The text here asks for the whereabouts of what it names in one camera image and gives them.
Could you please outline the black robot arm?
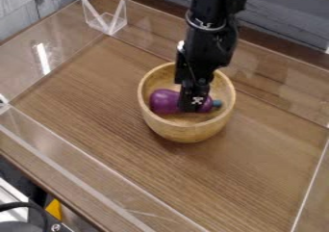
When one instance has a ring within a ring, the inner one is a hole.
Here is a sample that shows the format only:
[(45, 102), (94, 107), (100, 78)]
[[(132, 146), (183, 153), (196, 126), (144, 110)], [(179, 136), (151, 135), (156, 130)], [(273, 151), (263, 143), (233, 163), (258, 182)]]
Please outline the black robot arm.
[(191, 0), (184, 14), (184, 40), (178, 43), (175, 83), (178, 107), (196, 113), (206, 104), (214, 71), (229, 66), (237, 48), (237, 14), (247, 0)]

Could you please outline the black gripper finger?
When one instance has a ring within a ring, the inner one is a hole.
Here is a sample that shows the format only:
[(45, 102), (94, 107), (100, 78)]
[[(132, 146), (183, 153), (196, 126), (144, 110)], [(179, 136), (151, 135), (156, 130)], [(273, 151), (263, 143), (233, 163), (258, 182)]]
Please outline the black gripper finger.
[(207, 113), (213, 108), (213, 99), (209, 93), (209, 85), (198, 85), (191, 80), (183, 80), (178, 102), (180, 111), (183, 113)]
[(175, 83), (180, 84), (186, 78), (187, 78), (187, 63), (183, 53), (179, 52), (176, 55), (176, 65), (175, 65)]

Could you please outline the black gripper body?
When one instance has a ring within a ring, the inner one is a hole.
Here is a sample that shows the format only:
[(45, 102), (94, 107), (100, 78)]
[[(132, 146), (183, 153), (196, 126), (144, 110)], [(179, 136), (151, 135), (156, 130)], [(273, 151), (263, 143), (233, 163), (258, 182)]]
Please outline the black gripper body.
[(187, 26), (186, 38), (178, 53), (182, 52), (187, 63), (187, 80), (214, 78), (214, 71), (229, 66), (238, 42), (237, 24), (226, 24), (219, 31)]

